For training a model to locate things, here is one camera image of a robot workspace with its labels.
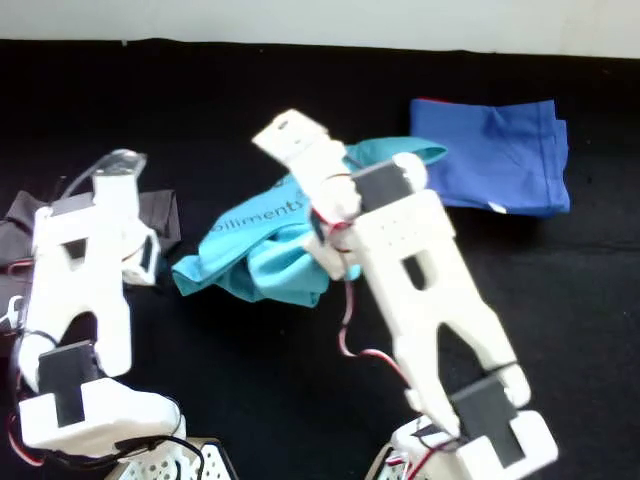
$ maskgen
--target black table surface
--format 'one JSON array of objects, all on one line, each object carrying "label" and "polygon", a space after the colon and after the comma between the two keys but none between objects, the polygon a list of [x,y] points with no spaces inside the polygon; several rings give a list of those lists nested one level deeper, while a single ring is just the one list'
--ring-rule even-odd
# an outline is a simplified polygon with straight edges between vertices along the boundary
[{"label": "black table surface", "polygon": [[[568,121],[571,213],[449,213],[560,446],[540,478],[640,475],[640,62],[159,40],[5,41],[0,62],[0,210],[19,189],[47,199],[60,175],[132,148],[149,155],[141,190],[177,191],[184,242],[171,261],[283,174],[250,139],[284,109],[351,143],[407,134],[413,97],[555,99]],[[176,398],[189,433],[220,438],[243,479],[360,479],[414,416],[389,368],[339,355],[339,284],[315,309],[216,287],[182,298],[170,283],[129,300],[135,363],[121,380]],[[353,347],[389,350],[363,280],[356,305]],[[479,369],[453,335],[440,340],[453,391]],[[5,395],[1,413],[10,405]],[[3,478],[104,476],[32,469],[5,436],[0,449]]]}]

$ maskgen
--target folded blue cloth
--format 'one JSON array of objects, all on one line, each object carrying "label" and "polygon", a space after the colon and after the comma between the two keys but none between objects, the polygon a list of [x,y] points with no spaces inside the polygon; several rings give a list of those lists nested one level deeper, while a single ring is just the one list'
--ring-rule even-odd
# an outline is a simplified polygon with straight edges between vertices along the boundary
[{"label": "folded blue cloth", "polygon": [[[390,137],[347,147],[349,158],[363,166],[414,152],[425,164],[446,149],[428,140]],[[198,247],[198,254],[176,263],[173,278],[183,295],[218,285],[249,302],[270,298],[313,307],[329,286],[329,276],[301,245],[311,231],[309,201],[296,181],[285,176],[260,195],[223,214]],[[359,274],[359,268],[350,275]]]},{"label": "folded blue cloth", "polygon": [[446,161],[429,168],[429,188],[445,205],[537,217],[569,211],[567,126],[553,100],[487,107],[415,99],[411,135],[447,146]]}]

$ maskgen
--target red wire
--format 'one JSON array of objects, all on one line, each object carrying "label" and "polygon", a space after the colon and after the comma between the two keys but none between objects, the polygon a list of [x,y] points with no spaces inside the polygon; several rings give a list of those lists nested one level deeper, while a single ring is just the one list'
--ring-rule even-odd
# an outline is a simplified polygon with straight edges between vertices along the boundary
[{"label": "red wire", "polygon": [[11,414],[7,417],[7,437],[9,438],[9,445],[13,451],[18,455],[25,463],[31,465],[32,467],[41,467],[44,465],[43,458],[35,458],[31,456],[25,449],[13,438],[13,433],[11,433],[11,425],[16,420],[15,414]]},{"label": "red wire", "polygon": [[404,373],[400,369],[400,366],[395,362],[393,358],[384,353],[381,350],[377,350],[375,348],[366,348],[359,353],[353,353],[347,347],[347,329],[349,327],[349,323],[351,322],[351,317],[353,316],[353,307],[354,307],[354,293],[353,293],[353,284],[350,280],[344,280],[345,293],[347,297],[346,308],[344,312],[344,317],[342,318],[342,328],[338,333],[338,347],[340,348],[340,352],[345,357],[375,357],[383,360],[387,363],[391,368],[395,370],[395,372],[402,377],[402,379],[408,384],[407,377],[405,377]]},{"label": "red wire", "polygon": [[424,468],[424,466],[431,459],[431,457],[433,457],[436,453],[438,453],[444,447],[446,447],[447,445],[455,441],[456,441],[455,439],[447,440],[446,442],[442,442],[441,444],[436,445],[430,450],[427,450],[427,453],[424,454],[424,457],[422,457],[422,459],[418,462],[416,467],[413,470],[411,470],[411,472],[409,472],[409,476],[407,477],[407,480],[415,480],[418,477],[420,470]]}]

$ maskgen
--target cable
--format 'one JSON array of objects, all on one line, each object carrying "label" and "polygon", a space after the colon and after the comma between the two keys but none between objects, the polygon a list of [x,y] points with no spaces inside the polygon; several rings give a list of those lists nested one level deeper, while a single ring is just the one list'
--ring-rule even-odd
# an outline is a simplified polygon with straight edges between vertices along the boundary
[{"label": "cable", "polygon": [[345,294],[346,294],[346,307],[345,307],[344,316],[342,317],[342,323],[341,323],[342,326],[340,328],[340,332],[338,332],[338,347],[340,348],[340,353],[342,353],[345,357],[351,357],[351,358],[364,357],[364,356],[379,358],[385,361],[388,365],[390,365],[396,371],[396,373],[400,375],[400,377],[402,377],[402,379],[407,384],[409,384],[407,377],[405,377],[404,373],[402,373],[400,366],[395,362],[393,358],[391,358],[389,355],[387,355],[383,351],[377,350],[374,348],[367,348],[362,350],[359,353],[353,353],[347,347],[347,330],[349,327],[349,323],[351,322],[351,317],[353,316],[353,307],[355,302],[354,302],[353,284],[351,280],[345,277],[343,279],[343,282],[344,282],[344,288],[345,288]]},{"label": "cable", "polygon": [[145,445],[147,444],[147,448],[148,450],[153,450],[155,449],[159,444],[155,444],[154,442],[160,442],[162,443],[163,441],[167,441],[167,442],[174,442],[177,443],[178,445],[186,448],[187,450],[190,450],[192,453],[194,453],[199,459],[200,459],[200,466],[198,467],[198,475],[197,475],[197,480],[201,480],[202,479],[202,473],[204,471],[204,455],[202,454],[202,452],[193,444],[187,442],[186,440],[183,440],[181,438],[178,437],[174,437],[171,435],[154,435],[151,437],[138,437],[138,438],[133,438],[131,440],[124,440],[123,442],[118,442],[116,443],[116,448],[119,448],[119,445],[122,444],[126,444],[129,442],[134,442],[137,444],[137,442],[140,442],[140,444]]},{"label": "cable", "polygon": [[89,168],[87,168],[84,172],[78,175],[64,190],[64,192],[62,192],[62,195],[60,195],[59,200],[70,197],[71,194],[78,189],[78,187],[82,184],[82,182],[84,182],[87,178],[91,176],[93,172],[97,170],[98,165],[100,164],[100,160],[98,160],[96,163],[94,163]]},{"label": "cable", "polygon": [[11,414],[7,417],[7,437],[9,439],[9,445],[15,452],[18,457],[20,457],[25,463],[31,465],[32,467],[41,467],[44,465],[44,458],[35,458],[30,455],[25,448],[21,446],[21,442],[18,442],[11,431],[11,425],[15,422],[16,415]]},{"label": "cable", "polygon": [[409,476],[407,477],[407,480],[415,480],[418,477],[420,470],[424,468],[424,466],[429,461],[429,459],[431,459],[431,457],[433,457],[436,453],[442,451],[447,445],[450,445],[451,443],[456,441],[457,439],[455,438],[452,440],[447,440],[446,442],[442,442],[439,445],[436,445],[435,447],[427,450],[427,453],[424,454],[422,459],[416,464],[415,468],[413,468],[409,472]]}]

